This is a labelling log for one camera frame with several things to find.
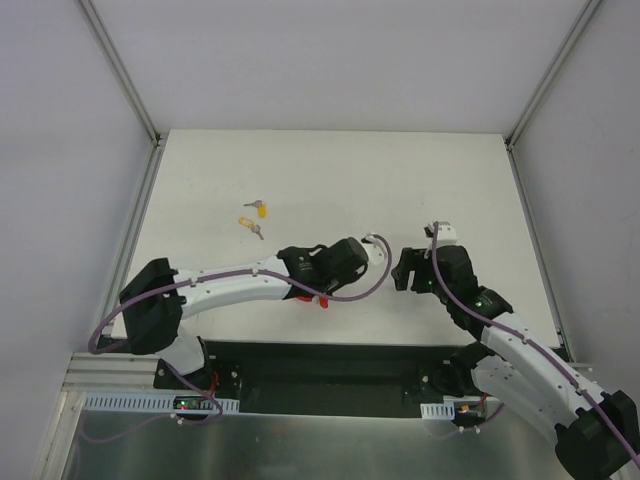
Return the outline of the red handled key organizer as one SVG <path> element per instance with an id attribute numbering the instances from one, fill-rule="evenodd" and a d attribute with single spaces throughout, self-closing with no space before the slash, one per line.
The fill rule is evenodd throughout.
<path id="1" fill-rule="evenodd" d="M 329 307 L 329 300 L 324 297 L 318 296 L 297 296 L 297 301 L 308 303 L 308 304 L 317 304 L 322 309 L 327 309 Z"/>

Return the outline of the key with yellow window tag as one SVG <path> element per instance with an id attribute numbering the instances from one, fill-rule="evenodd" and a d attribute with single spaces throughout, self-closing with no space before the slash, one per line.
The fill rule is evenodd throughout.
<path id="1" fill-rule="evenodd" d="M 240 217 L 238 219 L 238 224 L 249 229 L 254 235 L 256 235 L 260 240 L 264 239 L 264 236 L 261 232 L 261 226 L 256 223 L 254 220 L 246 218 L 246 217 Z"/>

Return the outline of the key with solid yellow tag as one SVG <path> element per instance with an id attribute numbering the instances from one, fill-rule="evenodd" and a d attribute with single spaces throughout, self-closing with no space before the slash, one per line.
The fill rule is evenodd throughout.
<path id="1" fill-rule="evenodd" d="M 263 200 L 255 200 L 253 202 L 245 203 L 244 207 L 252 207 L 257 211 L 259 218 L 266 218 L 268 215 L 267 204 Z"/>

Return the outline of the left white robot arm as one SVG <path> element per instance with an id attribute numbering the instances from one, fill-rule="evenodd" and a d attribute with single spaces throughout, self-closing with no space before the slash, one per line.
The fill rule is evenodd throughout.
<path id="1" fill-rule="evenodd" d="M 183 320 L 252 301 L 331 295 L 359 280 L 368 265 L 369 252 L 353 237 L 331 246 L 290 246 L 261 261 L 212 270 L 179 270 L 168 258 L 156 258 L 120 293 L 126 344 L 134 355 L 160 357 L 188 388 L 205 388 L 209 357 Z"/>

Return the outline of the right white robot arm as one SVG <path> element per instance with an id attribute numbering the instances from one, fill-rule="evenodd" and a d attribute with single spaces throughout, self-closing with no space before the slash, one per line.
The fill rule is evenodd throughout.
<path id="1" fill-rule="evenodd" d="M 399 291 L 434 295 L 474 339 L 429 374 L 433 390 L 497 398 L 551 443 L 574 479 L 607 479 L 638 462 L 634 401 L 606 392 L 540 344 L 508 301 L 479 283 L 464 247 L 405 248 L 391 276 Z"/>

